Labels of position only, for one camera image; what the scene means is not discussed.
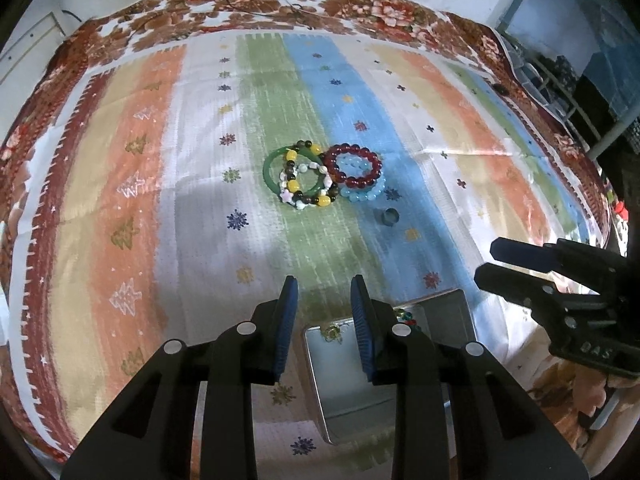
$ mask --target floral pattern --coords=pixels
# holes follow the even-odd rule
[[[423,279],[427,288],[438,288],[440,285],[440,275],[437,272],[428,272]]]
[[[387,200],[391,200],[393,202],[397,202],[402,198],[402,195],[398,192],[397,189],[393,189],[392,187],[388,187],[385,189],[385,195]]]
[[[246,213],[241,213],[236,209],[233,213],[226,216],[227,221],[227,229],[235,229],[239,231],[243,227],[249,225],[249,222],[246,220]]]
[[[312,438],[298,437],[298,440],[291,444],[294,455],[308,455],[316,446],[314,446],[314,440]]]
[[[234,183],[236,180],[240,179],[240,171],[234,170],[233,168],[229,168],[222,174],[222,180],[224,180],[228,184]]]
[[[228,146],[236,142],[236,136],[234,134],[226,134],[225,136],[220,137],[220,145]]]
[[[285,386],[282,383],[276,383],[275,388],[271,390],[271,402],[273,405],[286,406],[296,396],[293,394],[293,386]]]

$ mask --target tablecloth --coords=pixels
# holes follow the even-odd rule
[[[378,153],[384,193],[281,203],[262,164],[300,139]],[[392,304],[462,288],[507,363],[536,325],[474,285],[491,241],[603,246],[609,231],[595,168],[498,36],[405,0],[143,0],[91,20],[0,158],[2,398],[60,460],[163,341],[217,337],[292,274],[286,371],[253,390],[260,477],[388,476],[391,434],[322,441],[303,327],[348,316],[358,273]]]

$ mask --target bracelet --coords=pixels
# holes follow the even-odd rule
[[[347,176],[344,171],[340,170],[336,160],[338,155],[349,153],[370,163],[371,168],[363,176]],[[373,186],[376,180],[380,178],[382,174],[382,162],[378,156],[369,150],[369,148],[361,148],[357,144],[335,144],[330,147],[324,154],[324,165],[327,167],[329,174],[334,178],[338,184],[345,184],[346,187],[351,189],[359,188],[364,189],[369,186]]]
[[[309,205],[328,206],[338,196],[338,187],[329,176],[327,168],[322,164],[322,160],[318,157],[321,152],[320,146],[310,140],[299,140],[293,146],[275,150],[270,153],[262,165],[262,177],[265,184],[283,202],[289,203],[299,210],[303,210]],[[299,164],[296,167],[298,154],[305,156],[311,162],[309,164]],[[285,156],[286,166],[280,173],[280,183],[276,184],[271,178],[270,168],[273,160],[280,155]],[[300,190],[300,184],[296,177],[298,172],[305,173],[309,169],[318,170],[318,182],[312,189],[304,193]]]

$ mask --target snowflake pattern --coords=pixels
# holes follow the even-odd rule
[[[228,146],[236,142],[236,136],[234,134],[226,134],[224,137],[220,137],[220,145]]]
[[[227,220],[227,229],[234,229],[239,231],[243,227],[249,225],[249,222],[246,220],[246,213],[241,213],[236,209],[233,213],[226,216]]]
[[[314,440],[312,438],[298,437],[298,440],[291,444],[294,455],[308,455],[311,451],[316,449],[314,446]]]
[[[224,180],[228,184],[232,184],[239,179],[240,179],[239,170],[233,170],[232,168],[229,168],[228,170],[225,171],[225,173],[222,174],[222,180]]]
[[[140,172],[136,171],[127,180],[118,186],[116,191],[122,193],[124,198],[131,198],[132,196],[138,196],[138,188],[145,185],[145,181],[140,177]]]
[[[393,202],[397,202],[402,198],[402,195],[398,193],[398,190],[393,189],[392,187],[385,189],[385,195],[387,200],[391,200]]]
[[[285,386],[281,383],[276,383],[275,388],[271,390],[271,400],[273,405],[276,404],[279,406],[286,406],[289,404],[296,396],[293,395],[293,386]]]
[[[127,312],[132,316],[136,315],[136,301],[142,298],[142,292],[134,290],[133,278],[127,283],[122,282],[120,289],[116,290],[109,298],[109,303],[117,308],[125,316]]]
[[[437,272],[428,272],[423,279],[427,288],[438,288],[440,285],[440,275]]]

